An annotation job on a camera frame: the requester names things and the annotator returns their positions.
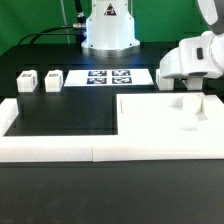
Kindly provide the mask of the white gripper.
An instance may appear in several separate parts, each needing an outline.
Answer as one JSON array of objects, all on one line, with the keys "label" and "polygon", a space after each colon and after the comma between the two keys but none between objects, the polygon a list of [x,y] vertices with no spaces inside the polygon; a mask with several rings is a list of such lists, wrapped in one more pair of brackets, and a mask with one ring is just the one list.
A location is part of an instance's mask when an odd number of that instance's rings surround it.
[{"label": "white gripper", "polygon": [[224,34],[211,31],[186,38],[160,61],[163,78],[211,78],[224,74]]}]

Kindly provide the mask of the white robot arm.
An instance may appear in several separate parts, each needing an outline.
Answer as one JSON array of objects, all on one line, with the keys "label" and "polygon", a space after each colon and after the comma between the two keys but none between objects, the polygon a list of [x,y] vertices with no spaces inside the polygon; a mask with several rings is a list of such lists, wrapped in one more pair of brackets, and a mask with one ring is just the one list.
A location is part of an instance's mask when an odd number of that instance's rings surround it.
[{"label": "white robot arm", "polygon": [[[224,0],[196,1],[209,31],[181,40],[161,59],[158,72],[163,78],[216,79],[224,75]],[[122,55],[140,45],[128,0],[92,0],[86,31],[81,46],[87,54]]]}]

